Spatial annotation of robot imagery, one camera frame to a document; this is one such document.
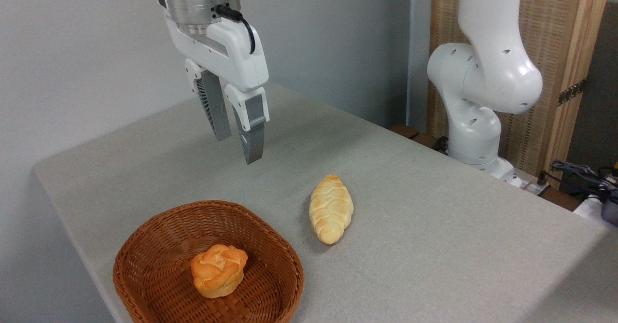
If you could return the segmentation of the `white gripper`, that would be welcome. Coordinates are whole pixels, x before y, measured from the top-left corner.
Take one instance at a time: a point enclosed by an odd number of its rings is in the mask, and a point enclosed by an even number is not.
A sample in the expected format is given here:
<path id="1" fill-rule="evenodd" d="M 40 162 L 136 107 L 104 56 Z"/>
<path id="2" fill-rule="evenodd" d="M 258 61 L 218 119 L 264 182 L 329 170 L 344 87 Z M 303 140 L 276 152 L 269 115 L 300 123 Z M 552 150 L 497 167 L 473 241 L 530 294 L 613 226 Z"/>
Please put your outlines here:
<path id="1" fill-rule="evenodd" d="M 222 18 L 208 25 L 202 35 L 187 35 L 169 13 L 164 12 L 164 18 L 174 45 L 188 58 L 184 63 L 188 81 L 201 101 L 216 140 L 221 142 L 231 136 L 219 79 L 222 77 L 231 83 L 225 86 L 225 96 L 234 108 L 246 163 L 261 159 L 265 123 L 269 121 L 262 86 L 267 83 L 269 74 L 256 30 L 253 30 L 254 53 L 250 53 L 249 33 L 240 22 Z"/>

